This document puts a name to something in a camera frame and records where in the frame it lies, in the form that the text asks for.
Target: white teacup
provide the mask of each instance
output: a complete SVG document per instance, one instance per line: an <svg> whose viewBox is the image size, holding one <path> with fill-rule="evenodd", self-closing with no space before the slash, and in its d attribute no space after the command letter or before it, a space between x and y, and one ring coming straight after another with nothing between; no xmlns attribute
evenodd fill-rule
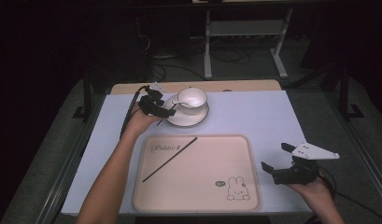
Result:
<svg viewBox="0 0 382 224"><path fill-rule="evenodd" d="M207 102L207 94L194 87L187 88L177 95L177 104L180 109L189 115L196 115L201 112Z"/></svg>

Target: cartoon rabbit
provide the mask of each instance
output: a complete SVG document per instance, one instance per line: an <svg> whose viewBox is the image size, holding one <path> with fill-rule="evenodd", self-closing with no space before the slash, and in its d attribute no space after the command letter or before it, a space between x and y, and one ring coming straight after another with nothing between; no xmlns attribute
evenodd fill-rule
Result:
<svg viewBox="0 0 382 224"><path fill-rule="evenodd" d="M248 189L241 176L229 178L228 200L249 200Z"/></svg>

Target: white tabletop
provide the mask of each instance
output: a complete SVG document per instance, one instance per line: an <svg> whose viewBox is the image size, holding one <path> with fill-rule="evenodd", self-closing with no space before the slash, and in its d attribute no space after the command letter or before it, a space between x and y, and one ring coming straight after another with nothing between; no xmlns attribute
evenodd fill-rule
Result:
<svg viewBox="0 0 382 224"><path fill-rule="evenodd" d="M167 100L173 93L163 96ZM264 161L276 169L291 167L291 154L281 149L281 143L298 146L305 142L304 134L285 91L208 92L209 113L192 128L178 128L164 121L153 125L135 143L121 214L150 215L134 208L133 197L141 149L146 139L156 134L242 134L254 155L262 204L254 215L309 212L303 199L282 185L261 168ZM77 215L92 186L120 138L120 129L133 98L132 94L108 95L77 174L68 192L62 213ZM189 211L187 215L200 215Z"/></svg>

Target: beige tray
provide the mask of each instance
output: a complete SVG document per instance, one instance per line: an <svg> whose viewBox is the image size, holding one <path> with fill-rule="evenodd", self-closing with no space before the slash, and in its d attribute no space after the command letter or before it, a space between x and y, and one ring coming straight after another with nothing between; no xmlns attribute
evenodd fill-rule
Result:
<svg viewBox="0 0 382 224"><path fill-rule="evenodd" d="M137 210L246 212L260 205L245 136L160 135L144 144L134 193Z"/></svg>

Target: white saucer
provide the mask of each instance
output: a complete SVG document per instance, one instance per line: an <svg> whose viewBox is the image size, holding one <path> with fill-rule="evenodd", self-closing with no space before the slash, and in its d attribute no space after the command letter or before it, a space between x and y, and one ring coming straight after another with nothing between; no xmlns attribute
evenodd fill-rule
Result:
<svg viewBox="0 0 382 224"><path fill-rule="evenodd" d="M164 108L170 109L173 107L173 101L177 100L177 96L173 95L164 103ZM180 105L176 105L174 109L177 111L174 116L170 116L167 121L178 127L191 127L200 122L202 122L208 114L208 103L206 103L205 108L196 115L185 114L180 108Z"/></svg>

